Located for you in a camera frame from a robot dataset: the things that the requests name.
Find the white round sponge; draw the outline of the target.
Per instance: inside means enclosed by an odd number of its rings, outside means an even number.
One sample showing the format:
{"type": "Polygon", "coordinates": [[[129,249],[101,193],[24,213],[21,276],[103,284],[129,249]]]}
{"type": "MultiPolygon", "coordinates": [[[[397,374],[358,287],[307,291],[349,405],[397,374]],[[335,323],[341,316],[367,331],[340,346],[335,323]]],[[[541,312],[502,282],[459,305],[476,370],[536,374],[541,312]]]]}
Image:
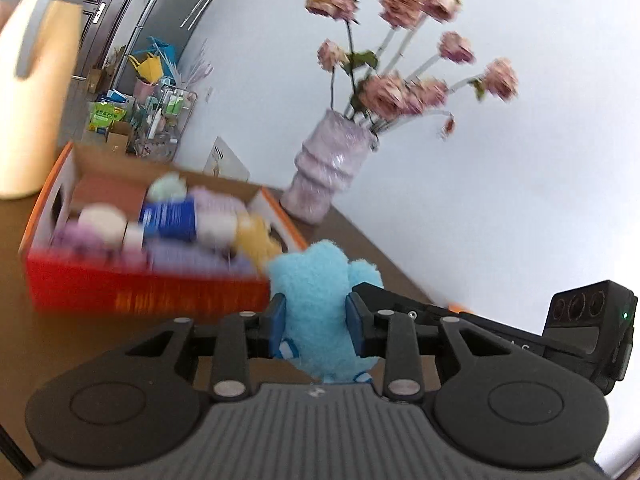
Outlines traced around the white round sponge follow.
{"type": "Polygon", "coordinates": [[[90,229],[108,248],[122,250],[143,248],[143,226],[129,221],[120,209],[109,204],[92,204],[82,208],[78,224],[90,229]]]}

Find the purple knitted cloth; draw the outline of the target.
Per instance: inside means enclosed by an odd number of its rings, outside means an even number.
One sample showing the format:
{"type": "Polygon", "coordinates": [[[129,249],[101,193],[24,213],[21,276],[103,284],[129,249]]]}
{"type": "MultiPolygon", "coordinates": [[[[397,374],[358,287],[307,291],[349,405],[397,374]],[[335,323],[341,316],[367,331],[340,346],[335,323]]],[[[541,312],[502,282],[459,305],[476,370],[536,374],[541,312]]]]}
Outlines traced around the purple knitted cloth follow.
{"type": "Polygon", "coordinates": [[[151,240],[145,246],[155,273],[190,276],[255,276],[258,271],[240,252],[216,252],[198,244],[151,240]]]}

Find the purple ceramic vase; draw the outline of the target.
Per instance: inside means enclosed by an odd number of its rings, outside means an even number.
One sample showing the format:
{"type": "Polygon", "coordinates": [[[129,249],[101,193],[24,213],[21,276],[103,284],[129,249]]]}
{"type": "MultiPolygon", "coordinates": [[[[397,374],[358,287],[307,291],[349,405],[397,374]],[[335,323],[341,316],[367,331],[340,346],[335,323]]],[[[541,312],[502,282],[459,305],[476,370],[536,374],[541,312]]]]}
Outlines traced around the purple ceramic vase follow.
{"type": "Polygon", "coordinates": [[[379,146],[370,130],[327,110],[294,159],[296,173],[280,198],[281,206],[298,220],[320,223],[334,196],[350,188],[379,146]]]}

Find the green bath puff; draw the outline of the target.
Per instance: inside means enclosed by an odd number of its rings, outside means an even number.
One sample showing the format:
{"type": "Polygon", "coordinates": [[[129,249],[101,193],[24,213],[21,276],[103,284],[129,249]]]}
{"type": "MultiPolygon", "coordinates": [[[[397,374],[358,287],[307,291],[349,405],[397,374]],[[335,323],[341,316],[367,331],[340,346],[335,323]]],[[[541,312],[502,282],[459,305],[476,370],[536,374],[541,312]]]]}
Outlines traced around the green bath puff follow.
{"type": "Polygon", "coordinates": [[[186,180],[178,172],[170,172],[153,181],[146,192],[145,200],[150,203],[184,200],[186,194],[188,194],[186,180]]]}

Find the blue tissue pack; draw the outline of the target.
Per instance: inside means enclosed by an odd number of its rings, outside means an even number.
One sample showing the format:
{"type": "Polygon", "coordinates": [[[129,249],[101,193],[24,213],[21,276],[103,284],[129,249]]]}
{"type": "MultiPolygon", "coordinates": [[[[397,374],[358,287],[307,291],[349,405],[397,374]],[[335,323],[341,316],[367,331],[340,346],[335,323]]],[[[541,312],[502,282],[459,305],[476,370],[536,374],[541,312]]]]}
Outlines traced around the blue tissue pack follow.
{"type": "Polygon", "coordinates": [[[139,221],[145,237],[161,237],[170,240],[192,242],[196,237],[196,213],[194,200],[169,202],[145,202],[139,221]]]}

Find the yellow white plush toy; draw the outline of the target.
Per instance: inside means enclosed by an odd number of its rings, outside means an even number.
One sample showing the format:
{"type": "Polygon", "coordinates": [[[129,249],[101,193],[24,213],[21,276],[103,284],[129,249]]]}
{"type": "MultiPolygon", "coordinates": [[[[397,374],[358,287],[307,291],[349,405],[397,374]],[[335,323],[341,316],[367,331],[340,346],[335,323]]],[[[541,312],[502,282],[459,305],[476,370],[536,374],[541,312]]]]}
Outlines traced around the yellow white plush toy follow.
{"type": "Polygon", "coordinates": [[[240,252],[258,270],[282,254],[270,224],[259,214],[205,211],[196,216],[195,229],[198,244],[240,252]]]}

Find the yellow thermos jug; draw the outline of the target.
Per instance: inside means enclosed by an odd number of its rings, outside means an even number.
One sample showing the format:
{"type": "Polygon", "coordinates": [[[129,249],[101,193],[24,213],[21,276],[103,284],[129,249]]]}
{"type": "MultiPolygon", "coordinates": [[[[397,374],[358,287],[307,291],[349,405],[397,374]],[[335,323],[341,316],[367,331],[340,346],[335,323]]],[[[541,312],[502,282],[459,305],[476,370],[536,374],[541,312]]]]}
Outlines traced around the yellow thermos jug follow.
{"type": "Polygon", "coordinates": [[[1,31],[1,197],[39,192],[80,45],[84,0],[21,0],[1,31]]]}

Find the dried pink roses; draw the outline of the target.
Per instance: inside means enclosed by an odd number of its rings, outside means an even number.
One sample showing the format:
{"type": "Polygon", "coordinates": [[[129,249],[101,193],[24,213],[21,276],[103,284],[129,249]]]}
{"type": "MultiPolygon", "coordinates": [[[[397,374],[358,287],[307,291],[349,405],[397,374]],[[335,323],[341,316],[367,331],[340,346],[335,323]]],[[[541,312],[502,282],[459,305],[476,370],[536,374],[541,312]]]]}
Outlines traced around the dried pink roses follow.
{"type": "Polygon", "coordinates": [[[480,73],[454,84],[431,76],[438,62],[472,65],[475,52],[468,38],[445,30],[433,55],[408,74],[398,70],[420,28],[428,22],[446,25],[462,9],[462,0],[378,0],[380,18],[388,32],[374,50],[355,47],[352,28],[358,24],[358,0],[305,0],[305,10],[340,22],[346,27],[347,46],[324,40],[317,50],[320,68],[331,76],[329,108],[322,119],[344,130],[362,130],[373,140],[414,118],[439,115],[446,118],[442,137],[456,128],[456,118],[446,109],[450,96],[469,87],[478,102],[493,96],[509,102],[518,95],[518,76],[510,60],[495,58],[480,73]]]}

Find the grey refrigerator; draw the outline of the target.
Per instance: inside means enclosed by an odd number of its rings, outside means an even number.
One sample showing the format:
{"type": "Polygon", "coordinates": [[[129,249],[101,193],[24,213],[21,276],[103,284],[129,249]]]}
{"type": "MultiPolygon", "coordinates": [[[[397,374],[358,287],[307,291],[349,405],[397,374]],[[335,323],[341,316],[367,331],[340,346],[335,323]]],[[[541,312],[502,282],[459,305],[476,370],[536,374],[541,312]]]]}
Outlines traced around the grey refrigerator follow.
{"type": "Polygon", "coordinates": [[[177,64],[196,23],[213,0],[130,0],[119,22],[110,51],[120,53],[113,88],[134,92],[137,73],[129,59],[142,62],[158,49],[163,61],[177,64]]]}

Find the dark brown entrance door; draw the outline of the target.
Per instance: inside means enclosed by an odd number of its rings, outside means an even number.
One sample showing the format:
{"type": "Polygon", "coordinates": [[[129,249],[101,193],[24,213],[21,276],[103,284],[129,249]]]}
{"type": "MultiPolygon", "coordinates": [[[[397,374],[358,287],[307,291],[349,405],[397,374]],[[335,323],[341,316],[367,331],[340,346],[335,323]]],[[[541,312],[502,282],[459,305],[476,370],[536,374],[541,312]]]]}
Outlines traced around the dark brown entrance door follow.
{"type": "Polygon", "coordinates": [[[86,79],[90,70],[102,65],[129,1],[84,0],[75,79],[86,79]]]}

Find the purple satin scrunchie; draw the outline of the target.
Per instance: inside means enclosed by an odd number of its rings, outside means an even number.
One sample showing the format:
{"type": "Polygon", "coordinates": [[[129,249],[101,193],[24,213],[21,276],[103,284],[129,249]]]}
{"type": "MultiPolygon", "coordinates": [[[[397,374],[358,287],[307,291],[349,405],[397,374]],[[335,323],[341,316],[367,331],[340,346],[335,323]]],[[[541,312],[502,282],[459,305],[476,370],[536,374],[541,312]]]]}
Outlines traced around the purple satin scrunchie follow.
{"type": "Polygon", "coordinates": [[[61,259],[119,268],[145,270],[149,267],[149,258],[144,250],[108,246],[96,230],[77,221],[66,222],[53,233],[50,252],[61,259]]]}

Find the lavender fluffy towel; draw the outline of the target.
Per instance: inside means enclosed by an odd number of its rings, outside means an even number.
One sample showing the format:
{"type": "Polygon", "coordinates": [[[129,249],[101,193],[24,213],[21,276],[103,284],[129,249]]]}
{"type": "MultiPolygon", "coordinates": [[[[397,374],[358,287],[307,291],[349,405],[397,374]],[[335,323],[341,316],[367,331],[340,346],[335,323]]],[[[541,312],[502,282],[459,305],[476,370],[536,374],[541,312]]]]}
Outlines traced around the lavender fluffy towel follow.
{"type": "Polygon", "coordinates": [[[194,186],[190,188],[188,196],[194,201],[195,209],[198,212],[211,212],[212,214],[246,214],[245,204],[239,198],[217,193],[204,188],[204,186],[194,186]]]}

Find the blue plush toy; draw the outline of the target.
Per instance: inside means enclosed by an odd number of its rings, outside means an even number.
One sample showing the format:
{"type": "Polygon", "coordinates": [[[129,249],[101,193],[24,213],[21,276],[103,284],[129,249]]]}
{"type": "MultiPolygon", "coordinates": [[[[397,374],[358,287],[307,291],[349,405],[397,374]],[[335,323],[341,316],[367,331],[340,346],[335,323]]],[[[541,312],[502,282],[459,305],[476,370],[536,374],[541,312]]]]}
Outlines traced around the blue plush toy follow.
{"type": "Polygon", "coordinates": [[[285,330],[278,357],[325,384],[366,384],[377,358],[356,355],[345,300],[356,285],[381,287],[378,268],[352,260],[330,240],[289,252],[267,266],[273,295],[285,296],[285,330]]]}

